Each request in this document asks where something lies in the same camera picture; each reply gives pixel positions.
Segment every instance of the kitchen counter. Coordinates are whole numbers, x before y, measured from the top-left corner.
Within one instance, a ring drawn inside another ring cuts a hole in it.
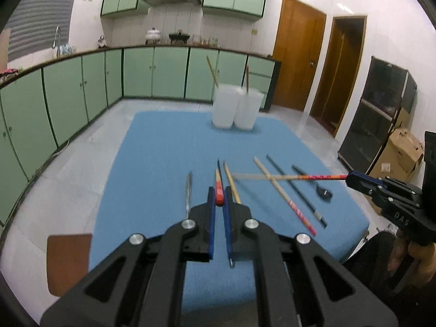
[[[48,65],[58,63],[58,62],[61,62],[64,60],[72,59],[75,57],[93,54],[93,53],[99,53],[99,52],[108,51],[108,50],[118,50],[118,49],[128,49],[128,48],[147,48],[147,47],[190,47],[190,48],[201,48],[201,49],[210,49],[210,50],[221,50],[221,51],[228,51],[228,52],[233,52],[233,53],[246,54],[249,56],[256,56],[258,58],[263,58],[263,59],[271,60],[271,61],[277,61],[277,60],[273,59],[271,56],[267,56],[265,54],[253,53],[253,52],[236,50],[236,49],[229,49],[229,48],[222,48],[222,47],[212,47],[209,45],[197,45],[197,44],[193,44],[193,43],[187,43],[187,44],[169,44],[169,43],[137,44],[137,45],[127,45],[127,46],[121,46],[121,47],[104,47],[104,48],[93,49],[93,50],[85,50],[85,51],[82,51],[79,53],[69,54],[66,56],[61,56],[60,58],[51,59],[51,60],[44,61],[44,62],[36,64],[36,65],[33,65],[27,69],[24,69],[18,75],[10,77],[7,80],[5,80],[4,82],[0,83],[0,87],[4,87],[4,86],[10,84],[11,82],[17,80],[21,76],[29,74],[37,69],[41,69],[41,68],[46,67]]]

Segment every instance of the doorway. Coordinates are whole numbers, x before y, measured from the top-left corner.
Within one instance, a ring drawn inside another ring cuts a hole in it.
[[[320,57],[326,14],[283,0],[272,57],[282,62],[273,104],[304,110]]]
[[[336,135],[360,67],[366,16],[333,18],[327,57],[310,115]]]

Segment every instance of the stacked plastic cups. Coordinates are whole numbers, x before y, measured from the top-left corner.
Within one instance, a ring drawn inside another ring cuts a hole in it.
[[[262,104],[263,93],[257,89],[219,84],[215,89],[212,124],[229,129],[233,123],[241,130],[252,130]]]

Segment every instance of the faucet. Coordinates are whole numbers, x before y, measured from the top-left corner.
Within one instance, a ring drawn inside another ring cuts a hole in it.
[[[60,26],[56,27],[56,33],[54,34],[54,41],[53,41],[52,49],[56,48],[56,37],[57,37],[56,58],[59,58],[60,57]]]

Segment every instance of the blue mat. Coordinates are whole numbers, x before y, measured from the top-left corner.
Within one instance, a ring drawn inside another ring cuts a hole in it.
[[[276,171],[269,154],[285,172],[292,164],[312,174],[330,174],[322,162],[280,121],[258,118],[251,132],[218,130],[210,113],[137,113],[121,145],[100,204],[90,253],[94,268],[132,233],[146,237],[163,234],[183,220],[185,182],[193,171],[192,206],[206,202],[214,185],[216,162],[226,160],[232,172],[260,173],[257,156],[271,173]],[[298,188],[328,222],[327,229],[315,219],[286,182],[283,188],[318,231],[316,240],[336,259],[343,258],[367,231],[369,222],[341,183],[324,182],[334,197],[322,202],[314,188],[297,182]],[[252,216],[277,233],[294,236],[308,230],[267,181],[238,181],[243,204]],[[184,285],[183,312],[239,304],[255,298],[251,262],[228,266],[222,210],[217,208],[214,259],[189,262]]]

